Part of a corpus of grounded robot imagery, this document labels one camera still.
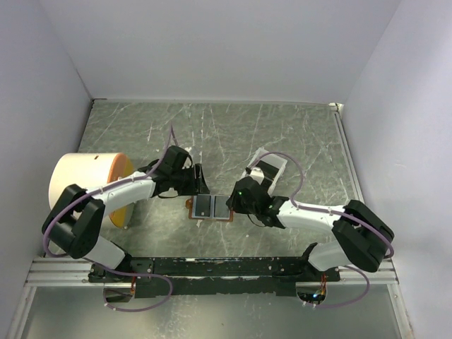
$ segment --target white wall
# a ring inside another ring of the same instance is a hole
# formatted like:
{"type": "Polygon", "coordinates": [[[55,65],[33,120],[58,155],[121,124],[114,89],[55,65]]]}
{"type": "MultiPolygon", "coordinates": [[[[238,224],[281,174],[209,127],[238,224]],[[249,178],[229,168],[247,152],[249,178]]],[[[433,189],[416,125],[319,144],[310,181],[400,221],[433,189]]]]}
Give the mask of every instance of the white wall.
{"type": "Polygon", "coordinates": [[[41,0],[93,97],[344,102],[400,0],[41,0]]]}
{"type": "Polygon", "coordinates": [[[404,0],[345,104],[367,203],[395,232],[417,338],[452,333],[452,1],[404,0]]]}
{"type": "Polygon", "coordinates": [[[0,2],[0,338],[6,335],[49,212],[59,157],[75,150],[89,98],[44,9],[0,2]]]}

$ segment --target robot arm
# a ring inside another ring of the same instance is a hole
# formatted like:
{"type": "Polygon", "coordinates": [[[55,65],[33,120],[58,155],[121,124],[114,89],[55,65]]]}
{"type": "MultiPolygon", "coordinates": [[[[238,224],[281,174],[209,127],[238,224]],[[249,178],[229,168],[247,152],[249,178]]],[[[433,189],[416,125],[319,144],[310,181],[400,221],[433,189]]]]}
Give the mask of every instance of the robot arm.
{"type": "Polygon", "coordinates": [[[236,213],[253,214],[267,227],[303,228],[333,235],[327,244],[312,244],[304,253],[306,269],[325,271],[336,266],[354,264],[367,272],[376,272],[388,247],[373,232],[344,215],[353,215],[371,225],[388,242],[394,233],[361,201],[351,200],[346,206],[317,206],[295,201],[288,197],[270,196],[261,186],[259,170],[247,170],[227,202],[236,213]]]}
{"type": "Polygon", "coordinates": [[[44,222],[42,232],[46,231],[50,222],[69,204],[81,196],[100,190],[58,220],[49,233],[49,238],[72,258],[85,257],[108,268],[126,270],[130,256],[99,235],[103,217],[118,208],[158,196],[170,189],[176,190],[180,196],[210,193],[203,178],[201,164],[191,163],[186,167],[187,160],[191,160],[188,152],[171,146],[158,168],[149,176],[146,173],[153,168],[157,160],[104,187],[82,189],[75,184],[70,185],[60,195],[44,222]]]}

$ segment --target scratched metal surface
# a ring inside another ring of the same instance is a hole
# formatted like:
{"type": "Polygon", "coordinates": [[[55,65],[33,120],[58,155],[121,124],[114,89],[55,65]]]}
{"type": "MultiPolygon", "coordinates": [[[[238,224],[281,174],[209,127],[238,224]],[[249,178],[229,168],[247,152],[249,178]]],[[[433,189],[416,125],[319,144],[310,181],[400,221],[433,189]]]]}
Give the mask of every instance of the scratched metal surface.
{"type": "MultiPolygon", "coordinates": [[[[136,167],[157,158],[173,121],[182,147],[202,151],[214,194],[229,194],[258,147],[295,156],[305,185],[297,200],[341,204],[354,198],[333,115],[325,105],[222,105],[96,102],[81,152],[125,152],[136,167]]],[[[293,164],[275,193],[298,184],[293,164]]],[[[234,222],[197,225],[184,198],[137,204],[128,230],[102,230],[134,256],[300,255],[316,232],[274,230],[234,222]]],[[[364,286],[330,286],[328,302],[349,300],[364,286]]],[[[145,307],[157,299],[134,300],[145,307]]],[[[152,311],[113,312],[97,288],[39,288],[23,338],[400,338],[386,286],[341,310],[312,311],[294,297],[275,295],[175,296],[152,311]]]]}
{"type": "MultiPolygon", "coordinates": [[[[330,286],[328,302],[359,295],[364,286],[330,286]]],[[[158,299],[137,299],[146,307],[158,299]]],[[[275,295],[176,296],[142,313],[103,306],[102,288],[40,287],[23,339],[381,339],[401,338],[388,289],[371,286],[354,305],[336,310],[302,307],[295,297],[275,295]]]]}
{"type": "MultiPolygon", "coordinates": [[[[94,104],[82,153],[124,152],[136,167],[159,158],[172,121],[179,145],[192,147],[213,194],[230,194],[259,147],[293,155],[305,185],[298,201],[338,205],[353,197],[345,156],[327,105],[115,103],[94,104]]],[[[299,182],[288,163],[275,194],[299,182]]],[[[186,198],[136,204],[127,230],[104,227],[102,236],[134,256],[296,256],[318,232],[259,228],[245,215],[233,222],[188,219],[186,198]]]]}

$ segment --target purple cable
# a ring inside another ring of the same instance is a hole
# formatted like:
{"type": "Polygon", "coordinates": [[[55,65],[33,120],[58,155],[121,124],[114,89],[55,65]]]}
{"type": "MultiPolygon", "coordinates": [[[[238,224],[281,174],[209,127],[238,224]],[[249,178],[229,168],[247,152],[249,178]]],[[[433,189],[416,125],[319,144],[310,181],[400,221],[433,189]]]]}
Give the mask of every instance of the purple cable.
{"type": "Polygon", "coordinates": [[[336,309],[338,307],[348,306],[348,305],[354,304],[355,302],[358,302],[359,300],[364,298],[367,293],[369,293],[370,281],[369,281],[369,278],[367,277],[367,275],[365,275],[362,270],[355,268],[353,266],[345,265],[344,267],[346,267],[350,270],[354,270],[355,272],[358,272],[366,280],[366,288],[364,289],[363,293],[361,293],[358,297],[348,300],[346,302],[340,302],[338,304],[332,304],[332,305],[325,305],[325,304],[315,305],[316,309],[336,309]]]}
{"type": "MultiPolygon", "coordinates": [[[[175,137],[175,134],[174,134],[174,129],[173,129],[172,125],[171,125],[171,127],[169,129],[168,139],[167,139],[167,142],[165,144],[165,147],[163,148],[162,156],[157,161],[157,163],[153,166],[153,168],[150,169],[149,172],[147,172],[142,177],[135,178],[134,179],[135,181],[144,180],[144,179],[148,178],[159,167],[159,165],[162,163],[163,158],[165,157],[165,154],[166,154],[166,152],[167,152],[167,150],[168,150],[168,148],[170,146],[171,137],[173,137],[174,143],[176,143],[176,145],[177,145],[177,140],[176,140],[176,137],[175,137]]],[[[52,258],[61,258],[62,256],[66,255],[66,253],[64,253],[64,254],[53,254],[50,251],[50,249],[49,249],[49,243],[50,243],[49,234],[52,231],[52,228],[58,222],[58,220],[60,220],[61,217],[63,217],[63,215],[68,213],[70,210],[72,210],[75,206],[77,206],[80,202],[84,201],[85,199],[87,199],[87,198],[89,198],[91,196],[94,196],[96,194],[99,194],[102,191],[106,192],[106,191],[109,191],[110,189],[113,189],[115,187],[124,185],[124,184],[129,183],[129,182],[132,182],[132,178],[127,178],[127,179],[118,180],[116,182],[112,182],[111,184],[106,185],[102,189],[96,189],[94,191],[88,192],[87,194],[81,196],[80,198],[76,199],[75,201],[73,201],[72,203],[67,205],[65,207],[65,209],[63,209],[60,213],[58,213],[56,215],[56,217],[49,223],[49,226],[47,226],[47,229],[44,232],[44,235],[42,237],[42,246],[44,247],[44,251],[45,251],[46,255],[48,255],[49,257],[52,257],[52,258]]],[[[154,277],[154,278],[159,278],[159,279],[165,280],[168,283],[168,285],[169,285],[168,295],[162,301],[160,301],[157,304],[154,304],[154,305],[152,305],[150,307],[146,307],[144,309],[121,309],[121,308],[118,308],[118,307],[113,307],[112,305],[107,303],[107,300],[106,300],[105,294],[104,294],[104,300],[105,300],[105,302],[107,304],[106,306],[109,307],[110,309],[116,309],[117,311],[123,311],[123,312],[147,311],[149,309],[154,309],[155,307],[158,307],[161,304],[163,304],[164,302],[166,302],[170,298],[170,296],[172,294],[173,286],[172,286],[171,280],[169,278],[163,276],[163,275],[153,274],[153,273],[126,273],[126,272],[120,272],[118,270],[112,270],[111,268],[105,267],[105,266],[103,266],[100,263],[96,263],[94,261],[91,261],[90,259],[85,258],[85,260],[90,261],[91,263],[94,263],[95,265],[98,265],[98,266],[104,268],[105,270],[108,270],[109,272],[117,274],[117,275],[125,275],[125,276],[128,276],[128,277],[150,277],[150,278],[154,277]]]]}
{"type": "MultiPolygon", "coordinates": [[[[162,156],[157,161],[157,163],[153,166],[153,168],[151,168],[150,171],[148,173],[146,173],[146,175],[143,175],[142,177],[139,177],[139,178],[135,178],[135,181],[144,180],[144,179],[148,178],[157,169],[157,167],[159,167],[159,165],[163,161],[163,157],[165,156],[165,153],[167,152],[167,149],[170,146],[170,141],[171,141],[171,137],[172,137],[173,134],[174,134],[174,129],[172,128],[172,125],[171,125],[171,128],[169,130],[169,134],[168,134],[167,142],[165,144],[165,147],[163,148],[162,156]]],[[[118,180],[116,182],[112,182],[111,184],[106,185],[105,187],[103,187],[102,190],[104,192],[106,192],[106,191],[109,191],[110,189],[113,189],[115,187],[124,185],[124,184],[129,183],[129,182],[132,182],[132,178],[126,178],[126,179],[118,180]]],[[[50,256],[52,258],[61,258],[62,256],[66,255],[66,253],[64,253],[64,254],[53,254],[50,251],[50,249],[49,249],[49,243],[50,243],[49,234],[50,234],[50,232],[52,231],[52,229],[54,228],[54,226],[58,222],[58,220],[60,220],[61,217],[63,217],[63,215],[65,215],[70,210],[72,210],[80,202],[84,201],[85,199],[87,199],[87,198],[89,198],[91,196],[99,194],[102,190],[101,189],[96,189],[96,190],[88,192],[87,194],[85,194],[85,195],[81,196],[80,198],[76,199],[75,201],[73,201],[72,203],[67,205],[65,207],[65,209],[63,209],[60,213],[58,213],[56,215],[56,217],[49,223],[49,226],[45,230],[44,236],[42,237],[42,246],[44,247],[44,251],[45,251],[46,255],[48,255],[48,256],[50,256]]]]}
{"type": "Polygon", "coordinates": [[[159,279],[163,279],[164,281],[166,281],[168,283],[168,285],[169,285],[169,292],[165,296],[165,298],[163,298],[159,302],[155,303],[154,305],[151,305],[151,306],[148,306],[148,307],[143,307],[142,309],[123,309],[121,307],[114,307],[114,306],[112,306],[111,304],[108,303],[107,296],[105,295],[106,291],[104,291],[104,293],[103,293],[104,303],[105,303],[105,306],[108,307],[109,309],[112,309],[114,311],[129,312],[129,313],[149,311],[150,309],[154,309],[156,307],[159,307],[161,304],[164,304],[171,297],[171,294],[172,294],[172,291],[173,291],[173,285],[172,285],[171,280],[168,277],[165,277],[164,275],[154,274],[154,273],[127,273],[127,272],[121,272],[119,270],[112,270],[111,268],[103,266],[103,265],[101,265],[99,263],[96,263],[95,261],[90,260],[90,259],[85,258],[85,260],[87,260],[87,261],[89,261],[91,263],[94,263],[95,265],[97,265],[99,267],[102,267],[104,270],[107,270],[107,271],[109,271],[110,273],[113,273],[113,274],[124,275],[126,277],[159,278],[159,279]]]}
{"type": "Polygon", "coordinates": [[[299,181],[299,185],[298,187],[294,190],[294,192],[290,195],[290,202],[292,203],[292,205],[296,208],[299,208],[301,210],[309,210],[311,212],[320,212],[320,213],[326,213],[326,214],[335,214],[335,215],[339,215],[341,217],[347,218],[351,221],[357,222],[359,223],[361,226],[363,226],[364,228],[367,228],[370,232],[374,233],[389,249],[389,255],[385,256],[385,258],[391,258],[394,255],[394,248],[391,245],[391,243],[387,240],[387,238],[384,237],[384,235],[382,235],[379,231],[375,230],[371,225],[369,225],[367,222],[360,220],[358,218],[356,218],[355,216],[348,214],[348,213],[344,213],[344,212],[339,212],[336,210],[331,210],[329,211],[327,208],[317,208],[317,207],[310,207],[310,206],[303,206],[303,205],[297,205],[297,202],[295,201],[295,195],[302,189],[303,187],[303,169],[302,166],[299,164],[298,161],[296,161],[293,157],[291,157],[288,154],[282,153],[282,152],[267,152],[262,154],[260,157],[258,157],[256,160],[254,160],[254,162],[251,164],[250,167],[255,166],[258,161],[260,159],[262,159],[263,157],[270,155],[270,154],[277,154],[277,155],[281,155],[283,157],[286,157],[287,159],[293,161],[293,163],[295,163],[295,165],[297,166],[299,173],[300,173],[300,181],[299,181]]]}
{"type": "MultiPolygon", "coordinates": [[[[320,212],[320,213],[327,213],[327,214],[335,214],[335,215],[339,215],[341,217],[347,218],[351,221],[357,222],[359,223],[361,226],[367,228],[369,231],[371,231],[372,233],[374,233],[389,249],[389,255],[385,256],[385,258],[390,258],[394,255],[394,248],[391,245],[391,243],[387,240],[387,238],[385,238],[379,231],[375,230],[371,225],[369,225],[367,222],[360,220],[358,218],[356,218],[353,215],[350,215],[348,213],[344,213],[344,212],[339,212],[339,211],[335,211],[335,210],[331,210],[329,211],[326,208],[316,208],[316,207],[309,207],[309,206],[303,206],[303,205],[297,205],[297,202],[295,201],[295,195],[302,189],[303,187],[303,169],[302,166],[300,165],[300,163],[298,161],[296,161],[293,157],[291,157],[288,154],[282,153],[282,152],[267,152],[262,154],[261,156],[257,157],[253,163],[250,165],[250,167],[254,167],[256,166],[256,164],[259,162],[260,159],[262,159],[263,157],[270,155],[270,154],[276,154],[276,155],[281,155],[289,160],[291,160],[298,168],[299,170],[299,174],[300,174],[300,180],[299,180],[299,185],[298,187],[294,190],[294,192],[290,195],[290,202],[292,203],[292,205],[295,208],[299,208],[302,210],[309,210],[311,212],[320,212]]],[[[363,293],[358,296],[355,299],[349,300],[347,302],[341,302],[339,304],[334,304],[334,305],[318,305],[317,307],[320,307],[322,309],[334,309],[336,307],[342,307],[342,306],[347,306],[350,304],[354,304],[355,302],[358,302],[359,300],[361,300],[362,298],[364,298],[364,296],[369,292],[369,288],[370,288],[370,281],[368,279],[368,277],[364,274],[364,272],[358,268],[354,268],[352,266],[344,266],[346,268],[349,268],[350,270],[354,270],[355,272],[358,272],[360,275],[362,275],[364,277],[364,279],[366,280],[366,289],[363,291],[363,293]]]]}

